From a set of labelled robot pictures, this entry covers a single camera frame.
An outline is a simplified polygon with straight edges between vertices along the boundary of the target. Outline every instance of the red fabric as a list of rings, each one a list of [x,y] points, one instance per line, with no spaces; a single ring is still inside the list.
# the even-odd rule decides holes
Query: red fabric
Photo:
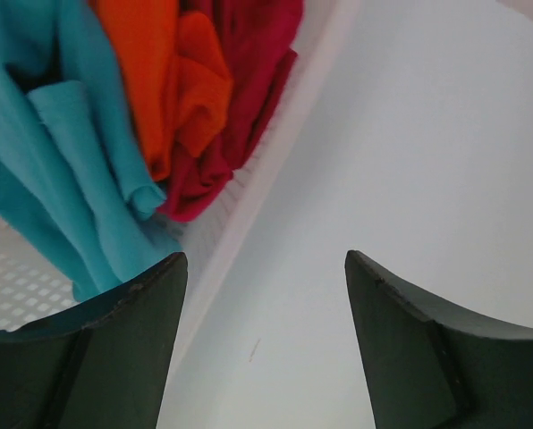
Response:
[[[215,23],[233,74],[233,98],[223,132],[195,159],[173,150],[168,199],[160,207],[179,222],[193,220],[252,154],[283,92],[296,53],[290,48],[303,0],[182,0]]]
[[[255,147],[267,128],[284,91],[284,84],[296,60],[296,53],[289,50],[279,63],[266,102],[258,116],[249,147]],[[173,168],[167,192],[167,200],[158,211],[177,222],[190,222],[203,212],[233,178],[233,171],[221,152],[222,136],[196,159],[182,147],[173,149]]]

